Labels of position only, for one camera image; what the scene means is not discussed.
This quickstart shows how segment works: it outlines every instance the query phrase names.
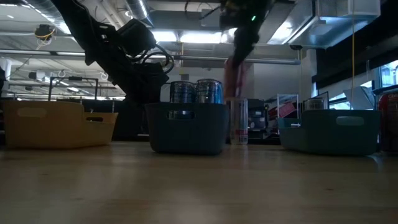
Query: bin handle hole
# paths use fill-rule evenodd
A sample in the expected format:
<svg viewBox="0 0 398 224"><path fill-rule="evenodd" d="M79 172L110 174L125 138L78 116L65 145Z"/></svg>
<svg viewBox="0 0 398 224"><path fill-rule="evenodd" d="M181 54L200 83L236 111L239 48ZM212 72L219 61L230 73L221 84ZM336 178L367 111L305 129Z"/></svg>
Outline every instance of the bin handle hole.
<svg viewBox="0 0 398 224"><path fill-rule="evenodd" d="M195 119L195 112L193 111L169 111L167 119L171 120L193 120Z"/></svg>
<svg viewBox="0 0 398 224"><path fill-rule="evenodd" d="M87 121L95 121L95 122L103 122L104 121L104 118L101 118L101 117L97 117L97 118L95 118L95 117L88 117L88 118L86 118L86 120Z"/></svg>

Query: silver can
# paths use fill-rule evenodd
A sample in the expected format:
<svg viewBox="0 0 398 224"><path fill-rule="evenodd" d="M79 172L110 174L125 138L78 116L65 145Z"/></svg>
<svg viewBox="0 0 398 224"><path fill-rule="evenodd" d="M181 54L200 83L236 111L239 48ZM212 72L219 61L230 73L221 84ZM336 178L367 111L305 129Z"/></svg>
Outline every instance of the silver can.
<svg viewBox="0 0 398 224"><path fill-rule="evenodd" d="M171 103L194 103L196 99L195 84L187 81L176 81L170 85ZM169 119L193 119L192 111L169 111Z"/></svg>
<svg viewBox="0 0 398 224"><path fill-rule="evenodd" d="M229 99L231 105L230 112L230 138L231 144L247 145L249 129L249 106L248 99L232 98Z"/></svg>
<svg viewBox="0 0 398 224"><path fill-rule="evenodd" d="M304 103L305 110L327 110L327 100L324 98L312 98Z"/></svg>
<svg viewBox="0 0 398 224"><path fill-rule="evenodd" d="M171 103L194 103L195 98L195 84L187 81L176 81L171 83Z"/></svg>
<svg viewBox="0 0 398 224"><path fill-rule="evenodd" d="M197 103L223 104L223 86L214 79L201 79L196 87Z"/></svg>

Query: air duct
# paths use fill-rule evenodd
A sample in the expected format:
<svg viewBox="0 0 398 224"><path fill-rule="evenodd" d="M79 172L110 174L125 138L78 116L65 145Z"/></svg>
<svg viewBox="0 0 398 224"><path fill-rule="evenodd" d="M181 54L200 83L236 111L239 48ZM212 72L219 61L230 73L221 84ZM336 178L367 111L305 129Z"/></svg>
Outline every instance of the air duct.
<svg viewBox="0 0 398 224"><path fill-rule="evenodd" d="M147 25L154 26L149 18L149 6L145 0L125 0L130 15L146 23Z"/></svg>
<svg viewBox="0 0 398 224"><path fill-rule="evenodd" d="M23 0L28 6L40 13L56 28L65 34L70 34L69 28L62 18L61 13L54 6L51 0Z"/></svg>

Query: table surface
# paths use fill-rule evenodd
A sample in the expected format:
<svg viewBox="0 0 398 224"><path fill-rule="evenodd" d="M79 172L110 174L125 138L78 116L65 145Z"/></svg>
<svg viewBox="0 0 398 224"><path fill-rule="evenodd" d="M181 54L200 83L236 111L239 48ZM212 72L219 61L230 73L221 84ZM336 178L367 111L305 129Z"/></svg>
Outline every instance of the table surface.
<svg viewBox="0 0 398 224"><path fill-rule="evenodd" d="M0 151L0 223L398 223L398 158L147 142Z"/></svg>

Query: yellow bin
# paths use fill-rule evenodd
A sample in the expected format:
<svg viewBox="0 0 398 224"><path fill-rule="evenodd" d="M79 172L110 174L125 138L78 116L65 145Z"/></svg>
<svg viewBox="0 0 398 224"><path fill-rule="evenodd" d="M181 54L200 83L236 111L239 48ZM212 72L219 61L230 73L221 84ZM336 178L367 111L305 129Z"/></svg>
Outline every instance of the yellow bin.
<svg viewBox="0 0 398 224"><path fill-rule="evenodd" d="M85 113L78 103L3 102L7 147L74 148L112 140L117 113Z"/></svg>

